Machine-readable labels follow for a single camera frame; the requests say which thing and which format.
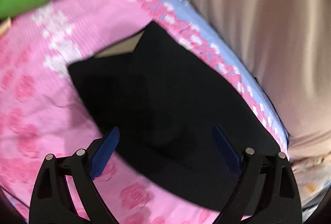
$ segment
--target light blue fabric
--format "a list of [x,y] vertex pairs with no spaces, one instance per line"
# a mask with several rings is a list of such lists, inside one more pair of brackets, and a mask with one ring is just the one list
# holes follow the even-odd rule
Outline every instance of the light blue fabric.
[[218,33],[207,23],[207,21],[198,14],[187,0],[162,0],[163,3],[170,3],[178,19],[188,21],[197,25],[201,32],[201,37],[208,40],[209,44],[216,44],[221,56],[227,64],[238,67],[243,83],[250,86],[253,92],[256,103],[262,103],[265,114],[271,119],[271,126],[273,129],[277,128],[278,137],[282,142],[288,145],[288,133],[284,128],[279,116],[277,115],[269,98],[263,92],[254,77],[249,73],[244,64],[236,56],[236,54],[226,45]]

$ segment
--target bed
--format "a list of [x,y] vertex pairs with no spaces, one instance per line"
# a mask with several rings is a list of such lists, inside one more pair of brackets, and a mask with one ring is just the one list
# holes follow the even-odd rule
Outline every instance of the bed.
[[[53,0],[16,18],[0,39],[0,184],[26,220],[44,157],[72,155],[100,135],[67,66],[151,20],[226,78],[287,154],[288,134],[268,97],[186,0]],[[87,218],[72,179],[67,181],[79,215]],[[211,224],[219,214],[161,189],[117,154],[95,184],[120,224]]]

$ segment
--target pink rose pattern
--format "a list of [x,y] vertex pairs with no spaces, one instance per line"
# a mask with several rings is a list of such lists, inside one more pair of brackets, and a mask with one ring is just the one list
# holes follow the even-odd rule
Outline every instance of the pink rose pattern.
[[17,149],[24,156],[30,158],[39,157],[37,128],[33,124],[28,124],[19,130]]
[[34,78],[32,76],[23,75],[16,86],[15,98],[20,102],[25,102],[28,97],[34,95],[34,83]]
[[[267,130],[280,143],[277,133],[267,124],[267,116],[260,104],[257,104],[250,88],[242,83],[242,78],[236,67],[227,65],[219,54],[219,52],[208,43],[207,40],[201,37],[199,28],[187,21],[180,20],[176,17],[171,5],[162,3],[161,0],[137,0],[141,3],[143,10],[148,11],[153,18],[164,28],[175,35],[180,40],[180,43],[192,53],[197,55],[201,60],[206,62],[217,72],[223,75],[238,92],[243,96],[244,100],[253,110],[255,115],[262,123],[266,123]],[[24,74],[19,78],[15,77],[16,69],[22,69],[24,65],[29,63],[32,53],[30,45],[27,45],[17,55],[14,55],[9,48],[9,40],[5,35],[0,39],[0,105],[1,105],[1,90],[8,91],[13,87],[14,98],[21,104],[26,104],[36,93],[35,79],[29,74]],[[37,173],[39,171],[41,160],[39,158],[40,148],[38,145],[38,129],[36,126],[26,123],[24,115],[20,107],[12,107],[6,115],[0,111],[0,135],[8,130],[17,135],[17,149],[27,158],[3,158],[0,157],[0,182],[10,188],[11,183],[20,182],[25,184],[30,193],[32,193],[33,185]],[[110,161],[102,176],[98,178],[100,181],[109,181],[113,175],[118,172],[117,166]],[[123,224],[165,224],[166,218],[157,216],[152,221],[149,220],[150,212],[146,208],[149,201],[152,200],[152,193],[140,183],[132,184],[124,188],[120,192],[121,207],[123,210],[135,210],[138,206],[142,206],[139,212],[135,212],[123,221]],[[27,219],[28,210],[25,206],[17,203],[16,209]],[[80,216],[88,219],[88,216],[83,208],[78,208],[77,212]],[[209,210],[201,210],[198,223],[203,224],[211,219],[212,212]],[[182,224],[194,223],[193,220],[185,220]]]
[[138,205],[146,205],[152,194],[146,190],[145,186],[135,183],[122,190],[120,197],[122,198],[122,207],[133,209]]
[[117,172],[116,164],[109,161],[107,166],[105,167],[105,170],[103,171],[102,175],[97,177],[95,181],[97,182],[106,182],[110,180],[114,174]]
[[211,216],[211,212],[209,210],[203,210],[199,215],[199,224],[206,222],[206,220]]
[[165,222],[166,222],[165,220],[166,219],[163,216],[158,216],[149,224],[165,224]]
[[146,214],[144,214],[143,211],[141,211],[125,218],[123,224],[146,224],[147,222],[148,222],[148,218]]
[[19,107],[14,107],[8,116],[8,129],[14,133],[18,133],[21,127],[22,118],[22,109]]

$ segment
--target black clamp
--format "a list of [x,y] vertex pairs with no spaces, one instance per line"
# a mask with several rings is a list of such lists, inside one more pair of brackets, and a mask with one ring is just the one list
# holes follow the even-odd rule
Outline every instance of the black clamp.
[[[114,130],[108,136],[94,140],[87,150],[80,149],[72,156],[56,158],[48,154],[45,157],[32,193],[30,224],[118,224],[93,184],[94,177],[102,173],[115,149],[114,144],[110,155],[103,154],[97,161],[95,155],[102,152],[105,144],[109,148],[109,137],[119,136],[118,129]],[[247,148],[239,154],[218,126],[213,129],[213,138],[216,145],[221,145],[217,147],[229,171],[239,177],[236,190],[214,224],[302,224],[297,184],[284,153],[263,156]],[[259,204],[253,216],[241,221],[259,174],[266,174]],[[78,216],[66,175],[73,177],[90,220]]]

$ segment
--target pink bedding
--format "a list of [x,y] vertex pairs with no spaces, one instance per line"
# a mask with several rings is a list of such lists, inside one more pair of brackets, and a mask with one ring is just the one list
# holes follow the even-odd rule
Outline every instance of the pink bedding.
[[[0,39],[1,186],[29,204],[48,153],[72,155],[99,137],[71,84],[67,64],[132,35],[164,13],[176,22],[166,5],[156,12],[141,8],[136,0],[55,0],[14,20]],[[159,23],[178,42],[183,38],[168,21]],[[197,28],[187,27],[199,35]],[[199,46],[213,50],[208,44]],[[222,63],[216,51],[213,61]],[[240,78],[234,74],[226,79],[237,83]],[[70,177],[68,182],[77,211],[87,218]],[[117,154],[95,184],[120,224],[211,224],[218,215],[161,189]],[[28,218],[28,209],[8,197]]]

